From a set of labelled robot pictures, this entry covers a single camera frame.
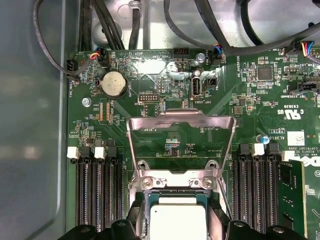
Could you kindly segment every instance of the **sticker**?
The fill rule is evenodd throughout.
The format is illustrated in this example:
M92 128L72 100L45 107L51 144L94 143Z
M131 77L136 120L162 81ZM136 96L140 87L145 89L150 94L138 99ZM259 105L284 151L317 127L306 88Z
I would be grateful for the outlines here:
M287 141L288 141L288 146L304 146L305 132L304 131L288 131Z

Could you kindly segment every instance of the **white label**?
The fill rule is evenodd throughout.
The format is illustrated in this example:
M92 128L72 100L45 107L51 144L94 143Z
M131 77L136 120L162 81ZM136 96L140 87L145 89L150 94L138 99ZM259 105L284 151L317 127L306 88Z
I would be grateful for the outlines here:
M287 120L300 120L301 116L300 113L298 113L298 110L291 110L291 109L286 109L284 110L285 116Z
M304 146L305 132L304 131L288 131L287 142L288 142L288 146Z

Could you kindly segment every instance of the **motherboard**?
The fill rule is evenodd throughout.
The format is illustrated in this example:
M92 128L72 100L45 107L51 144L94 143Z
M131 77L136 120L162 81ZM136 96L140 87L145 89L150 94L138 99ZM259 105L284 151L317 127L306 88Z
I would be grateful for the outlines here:
M72 53L69 69L90 54ZM311 54L320 58L320 49ZM134 170L127 121L170 109L233 116L230 151L226 129L175 122L134 131L136 159L177 173L213 160L224 165L234 219L260 232L282 225L320 239L320 67L282 49L218 58L189 48L112 50L69 76L68 151L76 155L76 147L82 158L68 165L68 230L101 231L126 217Z

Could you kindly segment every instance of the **gray metal panel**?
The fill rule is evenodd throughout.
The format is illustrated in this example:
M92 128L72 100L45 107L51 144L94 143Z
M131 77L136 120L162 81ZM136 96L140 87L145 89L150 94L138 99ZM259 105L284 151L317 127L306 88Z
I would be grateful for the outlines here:
M122 28L126 47L132 16L128 2L107 2ZM229 42L234 46L252 45L235 0L210 2ZM66 225L67 82L61 80L39 48L32 26L33 3L3 0L0 5L0 239L57 239ZM41 29L57 60L62 61L67 56L64 53L75 50L77 9L76 0L45 0L41 6ZM170 12L190 37L207 44L216 42L193 0L171 0ZM311 0L252 0L249 15L265 42L320 21L320 9ZM144 0L141 23L140 49L188 46L167 27L161 0ZM95 43L101 39L98 28L94 19ZM312 39L319 40L320 34Z
M40 9L45 41L59 62L64 43L70 52L76 42L77 2L67 2L66 7L62 0L45 0ZM67 82L60 81L60 73L46 60L36 41L33 4L34 0L5 0L0 4L0 239L3 240L57 239L66 225L63 114ZM69 29L64 38L65 11Z

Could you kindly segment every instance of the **integrated circuit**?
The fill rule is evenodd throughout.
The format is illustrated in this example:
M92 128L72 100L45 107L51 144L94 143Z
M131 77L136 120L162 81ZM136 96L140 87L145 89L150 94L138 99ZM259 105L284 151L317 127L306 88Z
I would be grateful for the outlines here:
M272 79L273 79L272 66L258 66L259 81L272 81Z

